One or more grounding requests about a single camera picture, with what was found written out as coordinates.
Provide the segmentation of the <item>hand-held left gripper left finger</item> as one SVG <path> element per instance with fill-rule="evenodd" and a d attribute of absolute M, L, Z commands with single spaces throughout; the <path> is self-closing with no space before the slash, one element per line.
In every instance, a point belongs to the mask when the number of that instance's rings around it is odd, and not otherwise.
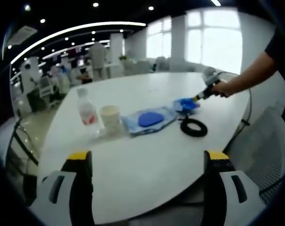
<path fill-rule="evenodd" d="M 92 153 L 71 154 L 37 187 L 31 212 L 45 226 L 93 226 Z"/>

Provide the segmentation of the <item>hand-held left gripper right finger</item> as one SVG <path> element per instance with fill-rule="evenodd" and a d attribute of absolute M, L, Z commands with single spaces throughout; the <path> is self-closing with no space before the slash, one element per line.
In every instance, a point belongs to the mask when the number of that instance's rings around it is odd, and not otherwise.
<path fill-rule="evenodd" d="M 258 186 L 223 152 L 204 152 L 204 226 L 248 226 L 265 209 Z"/>

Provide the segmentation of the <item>person's right hand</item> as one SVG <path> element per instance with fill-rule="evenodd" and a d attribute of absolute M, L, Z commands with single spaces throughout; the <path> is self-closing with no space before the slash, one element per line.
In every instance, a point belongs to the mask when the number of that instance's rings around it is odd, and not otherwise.
<path fill-rule="evenodd" d="M 228 84 L 223 81 L 215 84 L 212 87 L 212 92 L 214 95 L 221 96 L 221 97 L 230 97 L 235 93 L 232 89 L 231 84 Z"/>

